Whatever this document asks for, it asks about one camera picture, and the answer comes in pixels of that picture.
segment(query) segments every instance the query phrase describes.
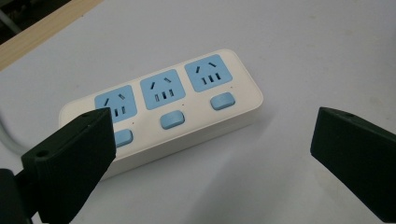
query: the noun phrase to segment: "white cable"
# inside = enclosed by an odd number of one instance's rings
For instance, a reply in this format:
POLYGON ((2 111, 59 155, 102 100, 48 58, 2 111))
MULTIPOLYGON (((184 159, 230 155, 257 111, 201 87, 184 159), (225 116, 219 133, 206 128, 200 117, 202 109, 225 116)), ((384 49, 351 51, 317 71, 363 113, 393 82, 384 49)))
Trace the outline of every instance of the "white cable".
POLYGON ((9 29, 14 32, 14 34, 19 34, 21 32, 21 28, 18 27, 17 24, 14 23, 7 15, 0 9, 0 21, 2 21, 9 29))
POLYGON ((28 149, 19 143, 17 143, 7 132, 6 128, 3 125, 3 122, 0 120, 0 141, 3 145, 11 150, 12 152, 22 155, 28 151, 28 149))

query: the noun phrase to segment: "power strip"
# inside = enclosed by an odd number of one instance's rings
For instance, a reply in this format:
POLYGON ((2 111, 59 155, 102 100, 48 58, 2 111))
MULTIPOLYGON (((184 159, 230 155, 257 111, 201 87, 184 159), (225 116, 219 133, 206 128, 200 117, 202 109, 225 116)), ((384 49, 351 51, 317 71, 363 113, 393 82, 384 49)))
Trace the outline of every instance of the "power strip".
POLYGON ((222 49, 64 106, 60 126, 110 107, 117 156, 103 179, 255 121, 262 93, 236 54, 222 49))

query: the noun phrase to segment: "blue outlet panel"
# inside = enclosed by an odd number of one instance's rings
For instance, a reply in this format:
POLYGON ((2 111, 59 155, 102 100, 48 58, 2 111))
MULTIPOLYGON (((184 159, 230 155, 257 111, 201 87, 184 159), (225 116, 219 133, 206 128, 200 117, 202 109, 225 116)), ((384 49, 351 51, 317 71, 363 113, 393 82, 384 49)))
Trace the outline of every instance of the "blue outlet panel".
POLYGON ((151 110, 186 96, 175 69, 140 81, 146 108, 151 110))
POLYGON ((233 80, 218 54, 184 66, 195 91, 206 91, 233 80))
POLYGON ((124 86, 95 97, 95 108, 110 107, 113 123, 131 118, 137 114, 134 92, 131 86, 124 86))

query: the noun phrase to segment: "white table surface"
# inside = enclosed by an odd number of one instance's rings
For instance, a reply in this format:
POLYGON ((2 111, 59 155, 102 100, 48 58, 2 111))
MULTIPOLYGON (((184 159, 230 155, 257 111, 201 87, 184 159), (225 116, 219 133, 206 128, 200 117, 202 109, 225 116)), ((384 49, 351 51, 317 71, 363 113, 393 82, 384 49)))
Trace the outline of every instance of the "white table surface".
MULTIPOLYGON (((320 106, 396 133, 394 0, 105 0, 0 72, 0 116, 33 147, 66 103, 217 49, 259 120, 101 182, 73 223, 381 223, 309 149, 320 106)), ((0 165, 21 170, 3 145, 0 165)))

